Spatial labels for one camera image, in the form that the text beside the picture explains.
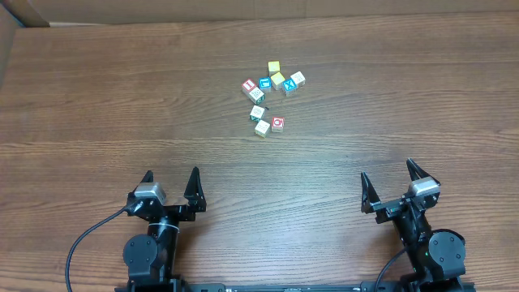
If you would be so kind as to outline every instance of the red block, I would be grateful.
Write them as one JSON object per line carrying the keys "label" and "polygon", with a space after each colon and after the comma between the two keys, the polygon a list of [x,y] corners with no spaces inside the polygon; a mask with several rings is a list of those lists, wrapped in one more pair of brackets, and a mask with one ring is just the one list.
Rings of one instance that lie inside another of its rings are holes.
{"label": "red block", "polygon": [[284,126],[285,126],[285,118],[278,118],[278,117],[272,118],[272,125],[271,125],[272,130],[271,131],[277,132],[277,133],[282,133]]}
{"label": "red block", "polygon": [[252,81],[252,79],[247,79],[247,81],[243,82],[242,84],[242,91],[247,95],[249,95],[249,92],[251,92],[254,88],[256,88],[256,84],[254,81]]}

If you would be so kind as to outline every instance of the blue block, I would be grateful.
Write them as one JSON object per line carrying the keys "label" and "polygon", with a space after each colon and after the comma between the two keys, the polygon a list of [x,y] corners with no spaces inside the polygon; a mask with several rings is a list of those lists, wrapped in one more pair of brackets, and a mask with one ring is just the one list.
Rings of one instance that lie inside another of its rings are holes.
{"label": "blue block", "polygon": [[272,84],[270,81],[270,78],[260,78],[258,81],[259,89],[261,89],[262,92],[270,92],[272,88]]}
{"label": "blue block", "polygon": [[292,79],[288,79],[283,82],[283,90],[285,91],[285,94],[288,96],[291,93],[295,92],[295,89],[298,86],[295,84],[295,82]]}

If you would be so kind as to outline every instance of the toy block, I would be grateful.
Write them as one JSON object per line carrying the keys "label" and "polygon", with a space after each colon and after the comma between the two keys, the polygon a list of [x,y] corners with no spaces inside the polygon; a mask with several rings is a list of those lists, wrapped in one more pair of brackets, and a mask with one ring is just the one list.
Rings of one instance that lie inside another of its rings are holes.
{"label": "toy block", "polygon": [[290,78],[295,82],[295,86],[297,86],[297,88],[303,86],[307,82],[305,76],[302,75],[301,71],[292,74]]}
{"label": "toy block", "polygon": [[271,61],[268,63],[268,75],[272,76],[280,71],[279,61]]}
{"label": "toy block", "polygon": [[254,88],[249,92],[249,98],[255,105],[259,105],[265,99],[265,94],[259,88]]}
{"label": "toy block", "polygon": [[283,82],[283,91],[288,97],[295,93],[296,88],[297,86],[295,85],[295,82],[292,79],[288,79],[285,82]]}
{"label": "toy block", "polygon": [[265,115],[264,108],[259,107],[257,105],[254,105],[252,107],[251,120],[253,120],[254,122],[259,122],[259,121],[261,121],[261,119],[263,118],[264,115]]}
{"label": "toy block", "polygon": [[242,91],[243,93],[245,93],[245,95],[247,95],[248,97],[251,97],[251,91],[256,88],[256,84],[254,83],[254,81],[252,81],[252,79],[247,79],[247,81],[245,81],[243,84],[242,84]]}
{"label": "toy block", "polygon": [[259,89],[261,89],[264,93],[270,93],[272,91],[272,83],[270,82],[270,78],[260,78],[258,80]]}
{"label": "toy block", "polygon": [[270,131],[276,133],[282,133],[283,127],[285,126],[285,118],[272,118],[272,128]]}
{"label": "toy block", "polygon": [[260,136],[266,138],[269,127],[270,127],[270,124],[268,122],[259,121],[258,125],[256,125],[256,128],[254,129],[254,132],[257,135],[260,135]]}
{"label": "toy block", "polygon": [[280,90],[283,81],[285,81],[285,77],[283,77],[283,75],[280,72],[274,74],[272,77],[270,77],[270,79],[272,80],[272,86],[276,90]]}

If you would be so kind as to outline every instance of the wooden table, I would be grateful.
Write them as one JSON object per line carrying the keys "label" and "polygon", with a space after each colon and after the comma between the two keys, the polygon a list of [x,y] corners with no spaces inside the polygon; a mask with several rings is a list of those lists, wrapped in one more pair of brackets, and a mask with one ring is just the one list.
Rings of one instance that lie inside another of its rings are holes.
{"label": "wooden table", "polygon": [[[255,135],[247,78],[301,71],[268,94],[285,133]],[[64,291],[78,235],[118,210],[146,170],[169,203],[200,168],[208,211],[182,223],[190,282],[375,280],[401,244],[360,212],[360,172],[406,191],[413,157],[442,183],[433,228],[463,234],[464,281],[519,281],[519,13],[31,28],[0,94],[0,290]],[[78,247],[75,291],[127,279],[121,216]],[[387,273],[410,272],[406,258]]]}

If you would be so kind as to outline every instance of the yellow block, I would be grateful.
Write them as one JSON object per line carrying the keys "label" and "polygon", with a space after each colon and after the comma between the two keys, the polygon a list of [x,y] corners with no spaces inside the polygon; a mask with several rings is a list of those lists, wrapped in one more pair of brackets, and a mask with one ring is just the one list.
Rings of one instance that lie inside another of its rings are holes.
{"label": "yellow block", "polygon": [[270,76],[280,71],[279,61],[271,61],[268,63],[268,74]]}
{"label": "yellow block", "polygon": [[277,72],[276,74],[274,74],[272,77],[272,82],[275,84],[275,85],[279,85],[279,84],[282,84],[283,81],[285,81],[285,77],[283,77],[283,75],[280,73],[280,72]]}

